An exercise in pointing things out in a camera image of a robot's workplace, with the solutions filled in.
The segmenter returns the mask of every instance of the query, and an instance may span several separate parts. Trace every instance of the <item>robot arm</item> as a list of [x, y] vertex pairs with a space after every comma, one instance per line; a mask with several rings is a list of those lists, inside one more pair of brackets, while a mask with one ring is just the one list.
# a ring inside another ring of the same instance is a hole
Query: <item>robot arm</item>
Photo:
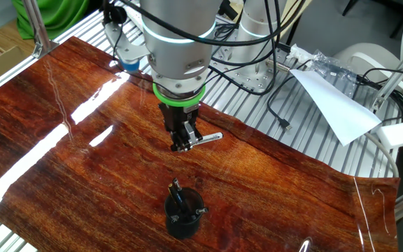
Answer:
[[[222, 0], [139, 0], [141, 8], [152, 16], [175, 28], [203, 39], [212, 39], [215, 29], [215, 16]], [[276, 1], [283, 9], [285, 0]], [[270, 20], [266, 13], [264, 0], [247, 1], [243, 18], [239, 26], [238, 40], [252, 41], [270, 34], [269, 24], [276, 29], [277, 17], [275, 1], [268, 4]], [[111, 12], [125, 13], [121, 7]], [[155, 83], [153, 91], [161, 101], [159, 108], [164, 116], [164, 126], [171, 135], [172, 151], [188, 151], [197, 144], [216, 140], [221, 134], [203, 137], [196, 128], [199, 101], [204, 94], [204, 83], [208, 76], [212, 45], [199, 43], [169, 31], [149, 18], [142, 16], [142, 27], [146, 44], [136, 46], [129, 43], [118, 24], [111, 22], [108, 14], [104, 15], [105, 32], [120, 58], [122, 66], [130, 72], [138, 71], [139, 59], [148, 57]], [[262, 53], [272, 52], [272, 46], [266, 41], [250, 46], [236, 47], [228, 60], [249, 62]], [[239, 76], [260, 76], [267, 71], [265, 62], [249, 65], [241, 69]]]
[[[222, 0], [140, 0], [141, 7], [169, 24], [201, 38], [213, 38], [215, 15]], [[119, 25], [107, 15], [123, 9], [105, 5], [105, 33], [115, 47], [122, 67], [136, 72], [139, 60], [148, 57], [153, 91], [161, 101], [164, 126], [171, 135], [172, 151], [188, 151], [197, 144], [222, 138], [221, 133], [203, 137], [196, 128], [199, 101], [204, 94], [212, 46], [183, 38], [143, 17], [146, 44], [132, 45]]]

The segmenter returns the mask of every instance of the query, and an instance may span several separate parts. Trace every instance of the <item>black pen holder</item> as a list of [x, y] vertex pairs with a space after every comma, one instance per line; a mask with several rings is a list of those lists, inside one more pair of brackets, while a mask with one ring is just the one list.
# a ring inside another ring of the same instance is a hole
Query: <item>black pen holder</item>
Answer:
[[[180, 209], [176, 206], [174, 200], [169, 195], [164, 202], [164, 211], [166, 212], [166, 228], [167, 232], [177, 239], [187, 239], [194, 235], [200, 226], [201, 214], [196, 214], [196, 209], [204, 207], [202, 196], [191, 188], [183, 188], [180, 193], [183, 194], [192, 216], [184, 216]], [[173, 216], [178, 216], [178, 220], [173, 219]]]

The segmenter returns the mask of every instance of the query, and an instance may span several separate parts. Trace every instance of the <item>table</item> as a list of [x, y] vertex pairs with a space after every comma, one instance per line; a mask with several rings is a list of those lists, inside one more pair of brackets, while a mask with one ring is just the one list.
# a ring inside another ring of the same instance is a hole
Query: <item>table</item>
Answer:
[[[199, 131], [223, 138], [172, 153], [151, 84], [73, 37], [0, 87], [0, 221], [41, 251], [397, 250], [398, 178], [347, 176], [205, 104]], [[211, 209], [181, 241], [175, 176]]]
[[[75, 27], [57, 38], [57, 41], [65, 41], [70, 36], [77, 36], [92, 45], [111, 53], [111, 47], [106, 41], [103, 34], [102, 25], [100, 24], [101, 14], [93, 13], [85, 20], [77, 24]], [[132, 22], [125, 25], [124, 32], [128, 33], [128, 37], [134, 43], [143, 43], [141, 31], [135, 27]], [[285, 58], [283, 52], [280, 54], [281, 61]], [[33, 57], [26, 59], [18, 68], [13, 69], [6, 75], [0, 78], [0, 86], [3, 85], [11, 76], [26, 69], [29, 65], [36, 61]], [[295, 62], [289, 61], [285, 64], [293, 65]], [[146, 62], [141, 62], [141, 68], [144, 71], [149, 71], [150, 67]], [[285, 75], [278, 77], [279, 81], [283, 80]], [[328, 129], [324, 119], [319, 115], [315, 106], [307, 99], [307, 95], [295, 82], [288, 85], [288, 90], [285, 91], [287, 99], [282, 101], [283, 116], [291, 119], [292, 125], [296, 132], [294, 134], [284, 134], [281, 129], [277, 128], [277, 123], [267, 114], [263, 104], [266, 97], [251, 97], [241, 91], [235, 90], [232, 85], [221, 79], [216, 79], [208, 86], [204, 102], [220, 109], [222, 112], [238, 117], [247, 125], [257, 127], [260, 131], [270, 134], [272, 137], [280, 139], [283, 143], [293, 146], [307, 155], [313, 156], [335, 169], [346, 174], [358, 176], [389, 176], [390, 172], [386, 169], [386, 160], [380, 152], [373, 148], [373, 152], [367, 154], [363, 147], [370, 147], [371, 143], [365, 139], [358, 139], [352, 146], [341, 147], [338, 144], [333, 133]], [[295, 113], [296, 111], [306, 111], [309, 113]], [[387, 114], [393, 113], [395, 107], [391, 104], [388, 107]]]

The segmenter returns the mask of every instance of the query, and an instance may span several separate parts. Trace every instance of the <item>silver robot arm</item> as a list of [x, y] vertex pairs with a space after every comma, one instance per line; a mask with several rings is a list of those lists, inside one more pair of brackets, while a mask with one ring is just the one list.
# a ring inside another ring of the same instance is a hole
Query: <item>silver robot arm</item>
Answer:
[[[155, 17], [206, 39], [213, 38], [215, 15], [221, 2], [140, 0], [141, 7]], [[147, 55], [152, 77], [159, 83], [153, 84], [153, 91], [161, 101], [159, 108], [164, 116], [164, 126], [173, 141], [171, 150], [188, 151], [197, 144], [222, 138], [222, 134], [203, 137], [195, 127], [212, 46], [183, 38], [144, 16], [142, 18], [146, 41], [143, 46], [129, 43], [127, 37], [120, 34], [122, 30], [119, 25], [112, 20], [104, 20], [105, 33], [127, 71], [138, 71], [140, 58]]]

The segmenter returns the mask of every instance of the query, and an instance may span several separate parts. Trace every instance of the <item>glossy wood-patterned sheet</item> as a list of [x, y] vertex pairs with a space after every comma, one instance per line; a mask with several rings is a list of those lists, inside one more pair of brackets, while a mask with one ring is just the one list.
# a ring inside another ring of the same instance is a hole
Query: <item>glossy wood-patterned sheet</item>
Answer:
[[[353, 178], [204, 104], [219, 141], [172, 153], [150, 82], [76, 38], [0, 87], [0, 221], [40, 251], [396, 251], [398, 179]], [[108, 133], [100, 143], [94, 139]], [[165, 228], [177, 177], [210, 212]]]

